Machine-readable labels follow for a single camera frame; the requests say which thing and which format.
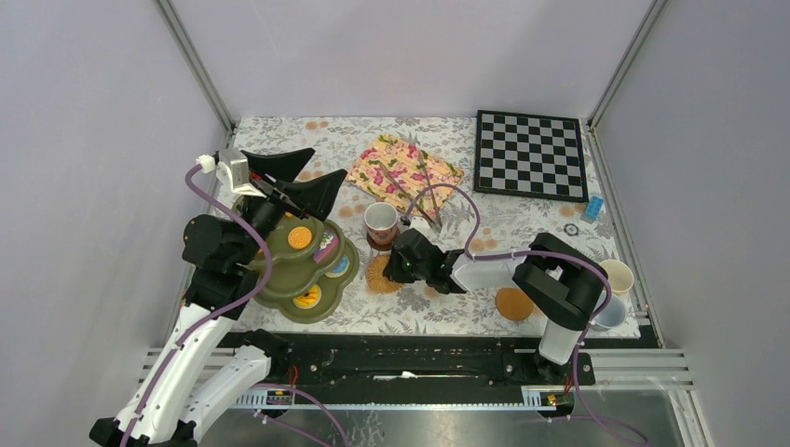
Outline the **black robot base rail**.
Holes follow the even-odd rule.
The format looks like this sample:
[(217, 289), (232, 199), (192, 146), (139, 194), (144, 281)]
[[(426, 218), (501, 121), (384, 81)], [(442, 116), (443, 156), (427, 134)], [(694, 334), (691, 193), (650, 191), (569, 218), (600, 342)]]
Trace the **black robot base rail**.
[(524, 387), (570, 391), (596, 383), (592, 361), (537, 361), (538, 339), (277, 333), (268, 382), (295, 385), (331, 404), (522, 402)]

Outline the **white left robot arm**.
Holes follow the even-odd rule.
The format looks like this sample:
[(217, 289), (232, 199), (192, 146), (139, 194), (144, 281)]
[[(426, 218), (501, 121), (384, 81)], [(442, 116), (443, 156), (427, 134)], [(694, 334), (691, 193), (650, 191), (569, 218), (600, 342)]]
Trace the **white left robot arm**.
[(93, 442), (196, 446), (252, 384), (286, 376), (287, 355), (270, 347), (267, 333), (258, 331), (237, 355), (237, 371), (224, 368), (194, 388), (214, 348), (270, 280), (274, 263), (266, 237), (286, 213), (324, 219), (331, 210), (346, 173), (299, 183), (314, 154), (312, 148), (266, 156), (224, 149), (200, 156), (186, 173), (189, 189), (226, 216), (200, 214), (186, 224), (182, 258), (195, 271), (185, 303), (153, 370), (117, 415), (94, 423)]

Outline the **dark brown wooden coaster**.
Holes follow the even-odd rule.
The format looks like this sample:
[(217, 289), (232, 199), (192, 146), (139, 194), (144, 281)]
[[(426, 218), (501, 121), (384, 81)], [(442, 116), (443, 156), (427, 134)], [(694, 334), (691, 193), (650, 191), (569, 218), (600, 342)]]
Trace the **dark brown wooden coaster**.
[(388, 235), (387, 237), (374, 237), (371, 234), (366, 235), (366, 240), (372, 249), (377, 251), (388, 251), (392, 248), (396, 234)]

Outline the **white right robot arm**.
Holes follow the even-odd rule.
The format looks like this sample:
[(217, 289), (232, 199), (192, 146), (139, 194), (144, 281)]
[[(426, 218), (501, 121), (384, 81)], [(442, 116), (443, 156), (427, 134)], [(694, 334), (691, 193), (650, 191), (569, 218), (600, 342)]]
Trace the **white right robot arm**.
[(550, 233), (509, 251), (474, 252), (474, 237), (470, 233), (461, 249), (444, 251), (409, 227), (393, 239), (381, 275), (399, 284), (422, 281), (442, 294), (521, 290), (547, 318), (534, 359), (536, 375), (549, 384), (560, 382), (593, 319), (612, 299), (606, 270)]

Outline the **blue donut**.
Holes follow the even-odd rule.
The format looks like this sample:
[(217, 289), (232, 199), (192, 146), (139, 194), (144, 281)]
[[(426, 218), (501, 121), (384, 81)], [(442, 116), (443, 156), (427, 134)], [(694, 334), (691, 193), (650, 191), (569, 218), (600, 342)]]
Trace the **blue donut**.
[(340, 278), (342, 277), (349, 269), (350, 261), (346, 255), (344, 255), (340, 261), (335, 265), (335, 267), (328, 271), (325, 276), (327, 278)]

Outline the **woven rattan coaster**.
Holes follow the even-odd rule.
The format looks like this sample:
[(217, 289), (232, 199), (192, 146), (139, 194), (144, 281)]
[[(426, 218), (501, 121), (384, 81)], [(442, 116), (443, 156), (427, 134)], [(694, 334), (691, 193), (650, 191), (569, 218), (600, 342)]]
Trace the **woven rattan coaster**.
[(393, 293), (402, 288), (401, 283), (395, 282), (384, 275), (389, 259), (389, 254), (380, 254), (368, 263), (365, 270), (365, 279), (372, 292)]

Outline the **round waffle biscuit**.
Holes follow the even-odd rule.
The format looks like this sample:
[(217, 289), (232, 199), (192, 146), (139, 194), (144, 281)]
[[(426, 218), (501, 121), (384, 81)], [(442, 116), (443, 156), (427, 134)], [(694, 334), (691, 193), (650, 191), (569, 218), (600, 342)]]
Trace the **round waffle biscuit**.
[(290, 230), (287, 235), (287, 243), (292, 249), (301, 251), (312, 243), (313, 238), (314, 234), (310, 228), (299, 225)]

